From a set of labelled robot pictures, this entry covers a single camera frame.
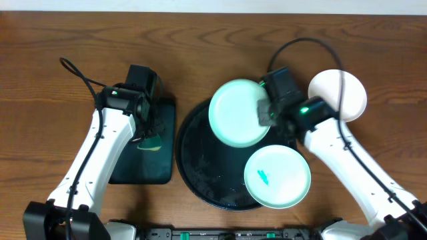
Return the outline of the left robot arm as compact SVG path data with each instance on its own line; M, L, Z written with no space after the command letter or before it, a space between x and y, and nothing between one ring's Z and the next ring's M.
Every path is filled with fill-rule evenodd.
M152 98L152 90L124 83L97 94L90 130L72 166L46 202L30 202L23 214L27 239L137 239L136 226L103 224L99 215L124 147L153 134Z

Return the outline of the white plate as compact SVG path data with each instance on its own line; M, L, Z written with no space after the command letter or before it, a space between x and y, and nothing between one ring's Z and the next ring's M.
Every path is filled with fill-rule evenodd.
M339 107L340 70L329 69L318 73L308 87L308 97L321 97L335 111ZM341 118L345 122L353 121L361 116L367 106L366 90L361 82L351 73L344 72L344 96Z

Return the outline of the green yellow sponge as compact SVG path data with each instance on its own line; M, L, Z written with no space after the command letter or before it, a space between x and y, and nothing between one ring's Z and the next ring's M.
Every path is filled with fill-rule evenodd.
M157 134L153 137L147 138L144 141L140 142L137 145L137 148L143 151L158 151L160 150L161 146L162 146L162 140L159 134Z

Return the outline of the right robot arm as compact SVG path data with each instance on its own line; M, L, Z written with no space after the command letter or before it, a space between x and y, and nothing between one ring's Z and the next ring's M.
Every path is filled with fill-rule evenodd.
M318 239L425 239L426 204L401 187L359 144L325 100L262 99L261 125L277 125L322 160L350 192L368 225L333 220L316 229Z

